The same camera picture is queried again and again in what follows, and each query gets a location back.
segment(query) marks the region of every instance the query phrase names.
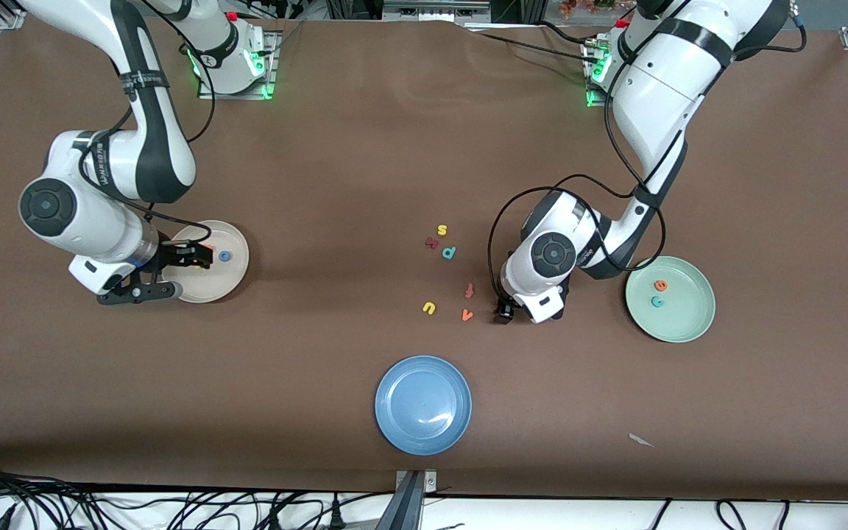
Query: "table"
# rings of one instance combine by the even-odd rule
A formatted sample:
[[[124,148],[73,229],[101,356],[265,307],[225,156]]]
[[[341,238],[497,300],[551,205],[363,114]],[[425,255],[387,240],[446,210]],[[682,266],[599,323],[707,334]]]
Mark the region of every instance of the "table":
[[[561,322],[492,323],[485,244],[509,197],[571,172],[632,185],[578,61],[445,23],[294,24],[275,99],[219,102],[192,144],[198,181],[159,208],[245,232],[248,274],[209,305],[97,305],[71,256],[21,225],[52,138],[109,127],[126,104],[83,40],[35,20],[2,37],[2,469],[387,490],[394,470],[431,467],[457,493],[848,499],[848,52],[835,34],[733,66],[693,120],[665,252],[702,269],[718,312],[702,338],[666,344],[630,321],[622,279],[576,276]],[[192,134],[208,102],[178,39],[151,28]],[[571,50],[541,29],[507,34]],[[609,215],[625,205],[573,186]],[[497,266],[535,200],[505,215]],[[437,225],[452,261],[424,245]],[[427,459],[392,448],[372,411],[384,372],[422,353],[454,363],[474,396],[467,433]]]

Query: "black strap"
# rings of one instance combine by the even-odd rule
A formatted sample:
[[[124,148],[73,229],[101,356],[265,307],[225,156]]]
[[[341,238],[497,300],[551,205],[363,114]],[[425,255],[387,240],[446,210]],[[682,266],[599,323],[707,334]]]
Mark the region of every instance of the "black strap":
[[[663,198],[659,194],[650,194],[650,191],[642,185],[633,188],[633,197],[653,209],[659,208],[663,202]]]
[[[631,50],[630,46],[626,44],[626,30],[617,38],[617,41],[620,43],[618,47],[620,49],[620,58],[622,58],[624,63],[632,64],[633,60],[637,58],[637,52]]]
[[[637,2],[637,13],[647,20],[657,20],[660,13],[666,11],[666,7],[670,7],[673,0],[640,0]]]
[[[600,219],[595,217],[595,212],[591,212],[591,216],[595,225],[598,226],[598,232],[595,235],[592,235],[590,239],[588,239],[588,244],[577,252],[576,255],[578,258],[575,258],[575,265],[578,268],[582,268],[588,264],[588,261],[591,261],[591,258],[595,254],[598,254],[598,251],[601,249],[601,245],[604,244],[604,239],[607,237],[607,233],[610,232],[610,218],[606,215],[602,215]]]
[[[179,9],[175,11],[175,13],[163,13],[166,15],[166,18],[170,21],[179,21],[185,20],[188,17],[188,13],[191,11],[191,0],[182,0],[181,6]]]
[[[141,88],[169,86],[169,81],[161,70],[128,71],[126,74],[120,74],[120,82],[127,95],[134,94]]]
[[[87,154],[91,155],[94,175],[90,178],[81,174],[81,177],[97,184],[109,196],[116,198],[121,197],[122,194],[120,188],[117,188],[116,182],[113,181],[113,172],[110,168],[110,135],[108,132],[83,131],[74,139],[71,148],[81,151],[82,158]]]
[[[656,33],[665,33],[696,44],[710,56],[715,57],[723,70],[731,64],[731,46],[718,35],[692,21],[669,18],[657,26]]]
[[[210,50],[198,50],[198,58],[202,61],[203,66],[209,68],[221,67],[222,61],[238,48],[238,27],[235,24],[228,24],[228,27],[231,29],[231,32],[223,43]]]

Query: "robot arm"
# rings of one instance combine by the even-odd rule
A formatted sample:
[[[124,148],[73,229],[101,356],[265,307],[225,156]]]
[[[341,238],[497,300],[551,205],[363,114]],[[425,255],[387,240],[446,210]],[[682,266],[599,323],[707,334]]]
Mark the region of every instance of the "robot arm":
[[[734,50],[768,43],[787,14],[786,0],[656,0],[639,2],[630,26],[610,31],[602,44],[607,60],[592,81],[613,100],[618,128],[643,166],[643,185],[616,222],[561,191],[536,205],[500,274],[532,322],[559,318],[575,267],[603,279],[629,265],[682,166],[684,133],[704,95]],[[507,301],[499,316],[512,318]]]
[[[146,0],[179,28],[195,50],[189,50],[196,74],[216,94],[236,94],[263,83],[264,31],[222,13],[218,0]]]
[[[33,15],[90,41],[120,71],[137,130],[68,131],[54,139],[43,174],[21,192],[19,212],[38,238],[75,254],[71,274],[98,295],[163,258],[154,226],[118,200],[174,202],[195,181],[152,38],[127,0],[23,0]],[[200,255],[205,265],[210,256]],[[169,294],[174,289],[167,289]]]

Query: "circular joint cap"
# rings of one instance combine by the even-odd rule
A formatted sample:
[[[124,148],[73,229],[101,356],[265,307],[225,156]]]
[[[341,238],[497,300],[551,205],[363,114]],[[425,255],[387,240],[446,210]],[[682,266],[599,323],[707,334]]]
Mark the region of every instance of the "circular joint cap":
[[[555,278],[575,265],[575,246],[558,232],[545,232],[532,244],[532,268],[545,278]]]
[[[77,211],[77,199],[67,184],[57,178],[41,178],[21,192],[21,220],[36,234],[45,238],[59,236]]]

